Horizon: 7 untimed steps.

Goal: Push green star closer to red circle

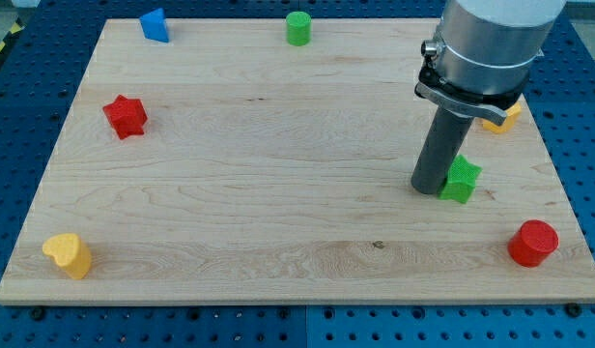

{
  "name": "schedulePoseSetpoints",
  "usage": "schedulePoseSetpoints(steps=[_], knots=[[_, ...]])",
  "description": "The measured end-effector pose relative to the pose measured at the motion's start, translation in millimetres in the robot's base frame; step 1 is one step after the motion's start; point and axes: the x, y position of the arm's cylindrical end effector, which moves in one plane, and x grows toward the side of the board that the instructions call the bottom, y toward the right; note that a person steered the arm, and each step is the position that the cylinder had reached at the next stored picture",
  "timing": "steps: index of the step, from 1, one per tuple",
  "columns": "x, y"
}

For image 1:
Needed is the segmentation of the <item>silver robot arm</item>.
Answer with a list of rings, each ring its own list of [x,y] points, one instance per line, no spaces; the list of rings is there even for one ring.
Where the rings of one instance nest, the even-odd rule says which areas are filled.
[[[498,126],[520,97],[565,0],[448,0],[414,92],[453,114]]]

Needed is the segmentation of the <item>yellow block behind arm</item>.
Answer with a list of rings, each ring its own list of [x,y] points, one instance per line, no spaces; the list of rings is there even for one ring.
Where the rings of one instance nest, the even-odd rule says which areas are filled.
[[[517,101],[515,104],[513,104],[506,110],[507,116],[501,125],[498,126],[491,121],[483,120],[481,122],[482,128],[495,134],[506,133],[515,126],[516,121],[522,114],[522,111],[522,106]]]

